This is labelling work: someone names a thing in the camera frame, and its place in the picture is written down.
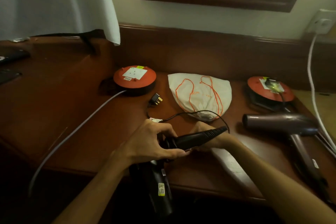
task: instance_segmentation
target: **left hand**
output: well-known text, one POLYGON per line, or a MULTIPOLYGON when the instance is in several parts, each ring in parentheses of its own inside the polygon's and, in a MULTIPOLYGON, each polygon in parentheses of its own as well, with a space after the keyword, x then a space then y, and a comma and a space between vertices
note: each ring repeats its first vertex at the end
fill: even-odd
POLYGON ((189 152, 181 149, 163 149, 160 147, 157 140, 158 133, 177 137, 170 124, 145 120, 131 137, 120 146, 117 154, 125 157, 129 165, 162 158, 175 159, 189 154, 189 152))

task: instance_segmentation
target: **hair dryer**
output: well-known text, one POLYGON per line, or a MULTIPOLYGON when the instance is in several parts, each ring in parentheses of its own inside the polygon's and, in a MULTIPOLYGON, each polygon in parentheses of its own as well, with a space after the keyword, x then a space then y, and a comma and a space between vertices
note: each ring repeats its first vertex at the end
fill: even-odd
MULTIPOLYGON (((226 130, 227 127, 220 127, 176 138, 166 137, 165 140, 162 140, 162 134, 159 134, 158 139, 160 146, 164 149, 189 150, 205 144, 226 130)), ((167 160, 153 160, 132 165, 129 168, 130 175, 140 185, 139 189, 146 189, 159 218, 168 217, 174 211, 172 195, 164 170, 165 161, 167 160)))
POLYGON ((245 128, 284 133, 298 155, 303 170, 309 176, 309 183, 316 188, 318 194, 331 208, 335 209, 326 191, 326 180, 321 176, 317 163, 309 157, 301 136, 312 136, 318 133, 317 123, 299 113, 245 114, 245 128))

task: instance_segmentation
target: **wall outlet plate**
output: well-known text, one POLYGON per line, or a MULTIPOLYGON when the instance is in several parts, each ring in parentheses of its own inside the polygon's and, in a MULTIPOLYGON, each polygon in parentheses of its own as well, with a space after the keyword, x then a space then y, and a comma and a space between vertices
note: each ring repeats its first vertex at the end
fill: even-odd
POLYGON ((310 21, 306 32, 327 34, 336 22, 336 11, 320 9, 310 21))

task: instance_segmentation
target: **wooden table surface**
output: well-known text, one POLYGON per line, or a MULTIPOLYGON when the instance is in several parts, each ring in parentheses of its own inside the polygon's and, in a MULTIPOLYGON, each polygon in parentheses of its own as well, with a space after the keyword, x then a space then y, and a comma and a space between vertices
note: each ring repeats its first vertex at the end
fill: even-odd
MULTIPOLYGON (((50 150, 110 96, 99 91, 100 82, 113 75, 115 64, 106 40, 94 41, 97 55, 75 40, 52 37, 33 38, 22 44, 32 57, 7 65, 23 76, 0 86, 2 106, 0 140, 21 157, 37 166, 50 150)), ((119 96, 91 118, 46 163, 44 168, 82 174, 95 174, 108 155, 146 118, 145 108, 157 92, 163 102, 149 113, 167 118, 180 112, 168 86, 168 73, 157 72, 155 89, 140 97, 119 96)), ((279 136, 246 131, 241 123, 245 113, 259 113, 251 107, 243 88, 245 82, 231 81, 232 102, 223 118, 231 133, 247 147, 289 177, 300 180, 289 161, 289 147, 279 136)), ((298 101, 300 112, 311 115, 298 101)), ((187 115, 169 121, 178 135, 187 134, 196 120, 187 115)), ((221 121, 212 123, 221 126, 221 121)), ((318 162, 336 201, 336 163, 314 138, 304 138, 309 154, 318 162)), ((167 164, 171 187, 201 194, 239 200, 263 199, 240 166, 227 155, 227 170, 210 153, 193 153, 167 164)))

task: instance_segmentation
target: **wall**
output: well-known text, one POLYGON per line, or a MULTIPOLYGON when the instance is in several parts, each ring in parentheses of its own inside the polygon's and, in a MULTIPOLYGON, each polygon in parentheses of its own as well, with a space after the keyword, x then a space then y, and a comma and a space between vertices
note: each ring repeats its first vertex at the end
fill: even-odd
POLYGON ((320 8, 336 0, 298 0, 291 13, 145 0, 113 0, 119 22, 223 33, 299 39, 320 8))

